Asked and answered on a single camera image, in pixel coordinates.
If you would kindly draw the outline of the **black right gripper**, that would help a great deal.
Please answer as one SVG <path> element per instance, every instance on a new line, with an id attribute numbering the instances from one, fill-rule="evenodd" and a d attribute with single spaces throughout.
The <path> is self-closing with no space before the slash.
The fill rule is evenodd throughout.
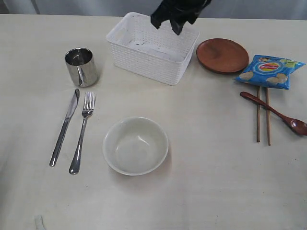
<path id="1" fill-rule="evenodd" d="M 194 24 L 211 0 L 163 0 L 151 14 L 151 24 L 159 29 L 165 21 L 170 21 L 172 31 L 180 35 L 184 24 Z"/>

